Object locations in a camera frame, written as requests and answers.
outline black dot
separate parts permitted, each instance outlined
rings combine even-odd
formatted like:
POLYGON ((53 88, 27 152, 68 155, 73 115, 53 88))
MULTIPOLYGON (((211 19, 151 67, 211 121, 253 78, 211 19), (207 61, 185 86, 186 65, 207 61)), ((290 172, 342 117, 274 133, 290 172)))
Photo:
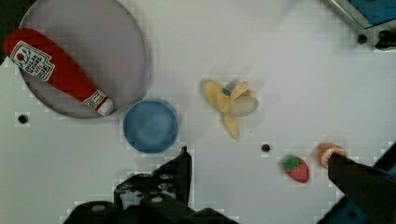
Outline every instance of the black dot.
POLYGON ((363 45, 367 42, 367 37, 365 35, 359 35, 358 36, 358 43, 363 45))
POLYGON ((349 212, 347 213, 347 215, 348 215, 349 217, 351 217, 351 218, 355 218, 355 217, 356 217, 356 213, 355 213, 355 212, 352 212, 352 211, 349 211, 349 212))
POLYGON ((262 145, 263 152, 269 152, 270 150, 271 150, 270 145, 268 145, 268 144, 262 145))
POLYGON ((25 123, 27 123, 27 121, 29 121, 29 118, 28 118, 26 115, 20 115, 20 116, 18 117, 18 121, 19 121, 21 124, 25 124, 25 123))
POLYGON ((218 219, 212 219, 209 220, 209 224, 220 224, 220 221, 218 219))

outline plate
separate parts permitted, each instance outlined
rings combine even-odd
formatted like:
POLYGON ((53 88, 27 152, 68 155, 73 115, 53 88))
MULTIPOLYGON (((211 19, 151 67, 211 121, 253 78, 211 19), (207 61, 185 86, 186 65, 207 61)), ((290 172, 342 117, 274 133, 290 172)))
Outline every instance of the plate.
MULTIPOLYGON (((114 0, 38 0, 21 27, 36 29, 69 54, 114 102, 112 113, 140 100, 149 84, 148 56, 132 15, 114 0)), ((101 117, 74 97, 22 72, 47 107, 79 119, 101 117)))

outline strawberry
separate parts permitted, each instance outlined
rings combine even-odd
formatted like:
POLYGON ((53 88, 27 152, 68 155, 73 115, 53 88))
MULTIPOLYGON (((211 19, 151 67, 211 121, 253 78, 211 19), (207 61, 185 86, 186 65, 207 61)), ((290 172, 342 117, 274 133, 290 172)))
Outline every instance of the strawberry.
POLYGON ((283 167, 286 174, 291 177, 291 179, 306 183, 309 179, 309 169, 305 161, 298 157, 290 157, 285 160, 283 167))

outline table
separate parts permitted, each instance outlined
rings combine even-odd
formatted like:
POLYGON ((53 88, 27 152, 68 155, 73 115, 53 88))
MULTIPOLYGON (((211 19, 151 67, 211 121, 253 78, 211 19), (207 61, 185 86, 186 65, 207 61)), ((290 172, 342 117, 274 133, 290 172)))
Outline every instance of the table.
POLYGON ((316 223, 342 197, 312 157, 318 143, 342 145, 374 164, 396 135, 396 55, 358 46, 356 33, 320 0, 122 0, 150 52, 148 98, 180 115, 177 143, 144 155, 125 141, 126 111, 70 119, 40 104, 14 65, 0 67, 0 223, 63 223, 87 201, 112 201, 133 172, 150 172, 187 145, 193 156, 191 204, 239 223, 316 223), (260 101, 227 133, 202 93, 205 80, 246 80, 260 101), (29 123, 17 122, 27 114, 29 123), (272 150, 261 152, 262 143, 272 150), (293 154, 311 179, 283 173, 293 154))

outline bowl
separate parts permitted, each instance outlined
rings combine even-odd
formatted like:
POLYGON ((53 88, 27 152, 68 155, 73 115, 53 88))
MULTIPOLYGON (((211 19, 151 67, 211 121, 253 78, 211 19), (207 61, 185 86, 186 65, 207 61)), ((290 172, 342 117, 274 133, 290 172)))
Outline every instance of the bowl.
POLYGON ((178 136, 176 110, 164 100, 143 100, 134 104, 123 120, 123 132, 136 150, 160 153, 172 146, 178 136))

